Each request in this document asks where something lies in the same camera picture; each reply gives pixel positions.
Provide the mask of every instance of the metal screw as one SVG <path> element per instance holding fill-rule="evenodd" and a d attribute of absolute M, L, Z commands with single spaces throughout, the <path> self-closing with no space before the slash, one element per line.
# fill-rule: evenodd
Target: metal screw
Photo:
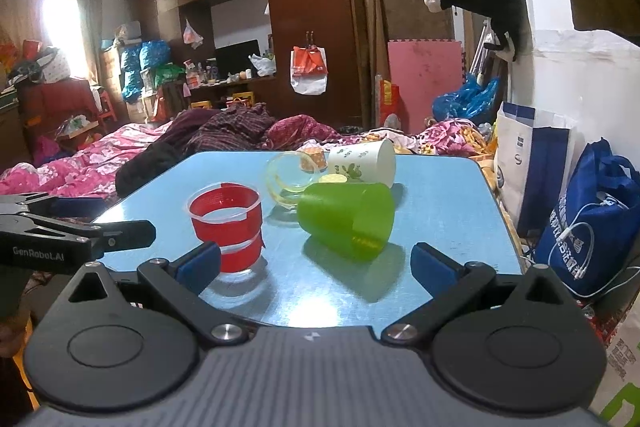
<path fill-rule="evenodd" d="M 408 342 L 418 335 L 418 330 L 411 324 L 393 324 L 386 328 L 385 335 L 395 341 Z"/>
<path fill-rule="evenodd" d="M 223 342 L 233 342 L 242 337 L 242 328 L 235 324 L 220 324 L 211 330 L 214 339 Z"/>

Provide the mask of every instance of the green plastic cup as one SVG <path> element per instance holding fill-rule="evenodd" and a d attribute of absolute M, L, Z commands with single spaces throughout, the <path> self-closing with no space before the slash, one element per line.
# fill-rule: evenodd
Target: green plastic cup
<path fill-rule="evenodd" d="M 382 183 L 317 183 L 298 202 L 300 226 L 354 261 L 372 261 L 394 226 L 394 198 Z"/>

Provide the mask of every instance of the blue gripper pad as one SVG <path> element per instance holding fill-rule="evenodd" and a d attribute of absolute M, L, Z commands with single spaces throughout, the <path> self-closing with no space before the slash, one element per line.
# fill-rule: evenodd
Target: blue gripper pad
<path fill-rule="evenodd" d="M 418 243 L 411 251 L 411 274 L 433 298 L 458 283 L 465 267 L 431 245 Z"/>
<path fill-rule="evenodd" d="M 175 280 L 189 291 L 200 295 L 220 273 L 221 253 L 216 243 L 203 243 L 172 263 Z"/>

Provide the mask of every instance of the red cup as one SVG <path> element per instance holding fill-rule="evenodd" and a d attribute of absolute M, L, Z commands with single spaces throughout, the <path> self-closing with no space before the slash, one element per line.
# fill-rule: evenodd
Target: red cup
<path fill-rule="evenodd" d="M 246 270 L 260 257 L 262 206 L 254 188 L 235 183 L 211 185 L 189 199 L 186 211 L 198 239 L 219 245 L 222 272 Z"/>
<path fill-rule="evenodd" d="M 24 60 L 35 60 L 40 52 L 42 42 L 26 39 L 22 41 L 22 58 Z"/>

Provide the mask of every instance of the shelf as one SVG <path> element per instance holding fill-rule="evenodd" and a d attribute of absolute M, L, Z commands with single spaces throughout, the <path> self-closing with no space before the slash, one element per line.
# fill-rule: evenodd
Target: shelf
<path fill-rule="evenodd" d="M 258 76 L 257 78 L 249 78 L 247 80 L 240 80 L 239 82 L 231 82 L 229 84 L 211 84 L 207 86 L 194 87 L 190 88 L 191 91 L 196 91 L 199 89 L 217 89 L 220 87 L 234 87 L 234 86 L 247 86 L 248 84 L 255 84 L 256 82 L 265 82 L 268 80 L 276 80 L 276 77 L 271 76 Z"/>

